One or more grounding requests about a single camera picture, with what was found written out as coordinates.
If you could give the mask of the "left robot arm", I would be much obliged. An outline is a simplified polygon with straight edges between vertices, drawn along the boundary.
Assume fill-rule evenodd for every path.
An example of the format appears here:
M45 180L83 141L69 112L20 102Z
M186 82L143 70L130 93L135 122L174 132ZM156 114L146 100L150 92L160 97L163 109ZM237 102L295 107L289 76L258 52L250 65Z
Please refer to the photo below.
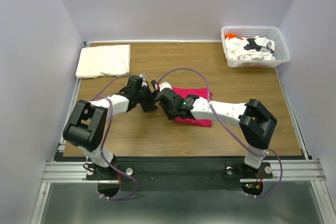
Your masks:
M159 89L154 80L150 88L143 76L127 77L125 87L113 95L104 97L99 92L91 101L77 101L65 125L63 139L80 148L92 161L91 165L83 165L88 175L132 178L117 169L116 156L105 147L105 141L115 115L129 112L138 104L144 112L156 110Z

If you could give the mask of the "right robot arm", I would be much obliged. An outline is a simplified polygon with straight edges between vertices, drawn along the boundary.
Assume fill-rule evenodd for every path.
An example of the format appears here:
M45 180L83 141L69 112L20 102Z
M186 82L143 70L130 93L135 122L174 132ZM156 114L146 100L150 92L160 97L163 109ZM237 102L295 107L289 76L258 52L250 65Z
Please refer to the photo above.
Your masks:
M247 145L237 136L234 138L246 149L241 170L253 177L260 172L271 138L277 126L277 119L256 99L247 103L225 103L211 101L197 95L185 98L170 88L163 88L156 96L170 120L175 118L218 121L241 129Z

